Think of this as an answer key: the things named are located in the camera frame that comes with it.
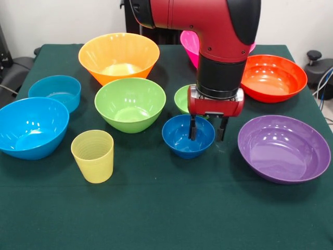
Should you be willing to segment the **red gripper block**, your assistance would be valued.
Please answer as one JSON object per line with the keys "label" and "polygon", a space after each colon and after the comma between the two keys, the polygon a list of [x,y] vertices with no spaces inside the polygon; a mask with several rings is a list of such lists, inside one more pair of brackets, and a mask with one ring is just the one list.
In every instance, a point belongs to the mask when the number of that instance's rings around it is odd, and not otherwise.
{"label": "red gripper block", "polygon": [[198,116],[223,116],[220,126],[216,132],[218,142],[224,140],[224,135],[228,125],[229,117],[237,117],[242,112],[245,102],[243,89],[238,89],[235,97],[231,99],[217,100],[200,95],[195,85],[190,85],[187,89],[188,111],[190,115],[189,139],[196,138],[195,115]]}

